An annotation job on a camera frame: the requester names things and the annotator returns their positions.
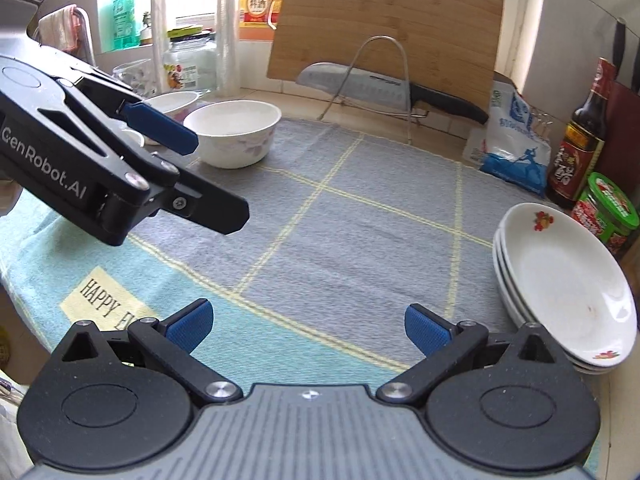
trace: knife block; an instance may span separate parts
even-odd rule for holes
[[[594,169],[630,198],[640,186],[640,96],[617,82],[607,103],[607,133]]]

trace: plastic wrap roll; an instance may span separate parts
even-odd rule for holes
[[[217,1],[216,92],[220,97],[234,97],[240,93],[238,8],[238,0]]]
[[[162,54],[169,49],[169,39],[166,36],[168,30],[167,21],[166,0],[151,0],[152,59],[154,63],[154,79],[156,80],[156,94],[164,94],[169,91],[169,85],[164,75],[164,67],[162,66]]]

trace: wooden cutting board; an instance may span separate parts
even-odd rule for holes
[[[349,65],[360,45],[392,36],[410,79],[489,108],[503,0],[283,0],[268,77],[294,81],[308,65]],[[398,49],[374,41],[357,67],[404,78]]]

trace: kitchen knife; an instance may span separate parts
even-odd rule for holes
[[[622,66],[622,59],[625,57],[625,43],[626,43],[626,21],[622,18],[618,18],[616,22],[616,33],[613,37],[613,66],[616,67],[616,76],[620,72]]]
[[[296,83],[309,88],[335,94],[349,67],[337,63],[314,63],[298,75]],[[351,70],[340,95],[406,111],[406,82],[401,79],[369,72],[360,68]],[[411,106],[422,101],[454,116],[485,124],[489,115],[475,104],[453,95],[409,82]]]
[[[631,77],[631,91],[637,94],[638,90],[640,90],[640,43],[638,43],[636,60],[634,61],[634,71]]]

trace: soy sauce bottle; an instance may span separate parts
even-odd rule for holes
[[[572,115],[552,164],[546,195],[564,209],[573,208],[602,152],[607,101],[615,74],[616,69],[609,61],[598,60],[589,97]]]

